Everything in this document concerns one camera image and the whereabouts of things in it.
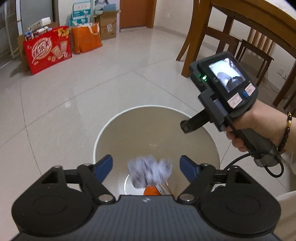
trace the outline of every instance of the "wooden door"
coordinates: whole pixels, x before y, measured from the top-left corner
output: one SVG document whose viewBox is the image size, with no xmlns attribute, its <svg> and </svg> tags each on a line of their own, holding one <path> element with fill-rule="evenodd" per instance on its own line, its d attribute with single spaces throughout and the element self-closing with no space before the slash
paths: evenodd
<svg viewBox="0 0 296 241">
<path fill-rule="evenodd" d="M 120 28 L 146 26 L 151 0 L 120 0 Z"/>
</svg>

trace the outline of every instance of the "wooden table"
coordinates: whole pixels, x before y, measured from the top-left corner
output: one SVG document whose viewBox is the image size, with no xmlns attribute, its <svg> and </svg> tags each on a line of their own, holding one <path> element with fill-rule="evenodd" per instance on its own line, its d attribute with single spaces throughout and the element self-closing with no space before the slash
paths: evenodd
<svg viewBox="0 0 296 241">
<path fill-rule="evenodd" d="M 188 53 L 182 69 L 182 75 L 189 77 L 189 65 L 196 60 L 205 30 L 209 22 L 212 7 L 227 15 L 223 32 L 229 34 L 233 20 L 254 28 L 276 42 L 296 59 L 296 19 L 265 0 L 200 0 L 197 17 L 193 26 Z M 220 42 L 219 50 L 225 43 Z M 296 61 L 284 86 L 273 104 L 277 106 L 290 89 L 296 77 Z"/>
</svg>

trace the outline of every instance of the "black braided bracelet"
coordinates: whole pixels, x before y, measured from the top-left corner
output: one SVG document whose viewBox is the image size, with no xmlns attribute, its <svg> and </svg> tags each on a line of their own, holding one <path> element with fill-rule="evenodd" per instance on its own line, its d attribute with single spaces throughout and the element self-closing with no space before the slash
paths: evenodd
<svg viewBox="0 0 296 241">
<path fill-rule="evenodd" d="M 283 148 L 286 145 L 287 139 L 289 137 L 289 132 L 290 132 L 290 127 L 291 127 L 291 122 L 292 122 L 292 115 L 290 112 L 287 113 L 288 119 L 287 119 L 287 127 L 285 129 L 285 133 L 283 136 L 283 139 L 281 140 L 281 143 L 279 144 L 278 147 L 278 152 L 281 152 L 283 150 Z"/>
</svg>

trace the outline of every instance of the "red box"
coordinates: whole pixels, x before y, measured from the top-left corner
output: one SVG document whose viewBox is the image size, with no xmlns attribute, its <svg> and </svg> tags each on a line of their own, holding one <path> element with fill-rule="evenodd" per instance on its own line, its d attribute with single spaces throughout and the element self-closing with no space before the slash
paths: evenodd
<svg viewBox="0 0 296 241">
<path fill-rule="evenodd" d="M 29 67 L 36 74 L 72 57 L 69 28 L 61 26 L 24 42 Z"/>
</svg>

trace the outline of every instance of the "device screen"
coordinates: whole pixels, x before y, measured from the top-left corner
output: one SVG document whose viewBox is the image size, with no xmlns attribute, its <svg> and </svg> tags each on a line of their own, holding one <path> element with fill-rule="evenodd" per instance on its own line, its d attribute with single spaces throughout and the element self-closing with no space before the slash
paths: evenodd
<svg viewBox="0 0 296 241">
<path fill-rule="evenodd" d="M 209 65 L 209 68 L 220 80 L 228 93 L 246 80 L 234 62 L 229 58 L 213 63 Z"/>
</svg>

